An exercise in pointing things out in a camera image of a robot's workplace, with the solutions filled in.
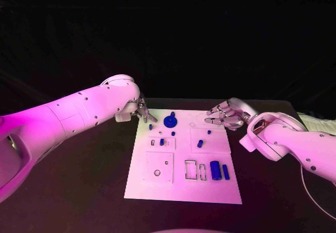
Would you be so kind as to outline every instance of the puzzle board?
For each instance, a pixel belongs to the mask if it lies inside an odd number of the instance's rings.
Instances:
[[[177,125],[167,128],[163,119],[171,112]],[[138,121],[124,198],[242,204],[223,127],[203,122],[207,117],[204,111],[150,109],[150,113],[157,123],[144,124],[142,119]],[[197,147],[199,140],[203,140],[202,148]],[[186,179],[186,160],[196,161],[196,180]],[[220,164],[220,181],[212,180],[213,160]],[[223,164],[228,166],[229,180],[223,178]],[[204,165],[204,181],[200,180],[199,165]],[[189,167],[187,172],[194,173],[194,168]]]

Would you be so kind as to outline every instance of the cable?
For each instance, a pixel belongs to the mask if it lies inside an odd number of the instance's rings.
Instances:
[[[308,196],[310,196],[310,199],[311,199],[311,201],[314,202],[314,204],[317,205],[317,207],[320,208],[320,210],[336,220],[336,217],[333,217],[333,216],[323,210],[323,208],[318,206],[318,204],[316,203],[316,201],[314,201],[314,199],[313,199],[313,197],[311,197],[311,195],[310,195],[310,192],[308,192],[308,190],[307,190],[305,183],[304,183],[304,179],[303,179],[303,186],[304,186],[305,192],[307,192],[307,194],[308,194]]]

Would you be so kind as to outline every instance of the black curtain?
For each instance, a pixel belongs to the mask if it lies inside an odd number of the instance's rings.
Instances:
[[[124,73],[147,97],[278,99],[334,118],[334,12],[4,4],[1,113]]]

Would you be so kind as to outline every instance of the black table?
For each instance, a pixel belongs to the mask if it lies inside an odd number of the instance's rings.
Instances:
[[[223,100],[147,99],[148,108],[209,110]],[[291,104],[249,100],[259,112],[298,118]],[[239,144],[245,127],[228,130],[242,205],[124,199],[137,118],[85,131],[34,166],[0,204],[0,232],[109,233],[176,228],[228,232],[331,232],[333,221],[303,188],[300,165],[269,161]]]

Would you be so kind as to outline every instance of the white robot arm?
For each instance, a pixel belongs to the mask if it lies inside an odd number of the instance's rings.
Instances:
[[[128,75],[109,77],[101,85],[0,116],[0,202],[20,186],[33,165],[65,139],[108,119],[129,121],[150,115],[138,86]]]
[[[219,112],[219,118],[204,122],[236,130],[248,124],[246,135],[239,143],[249,152],[255,149],[272,161],[288,153],[304,169],[336,183],[336,137],[324,132],[308,132],[304,125],[284,113],[262,113],[248,104],[230,98],[206,114]]]

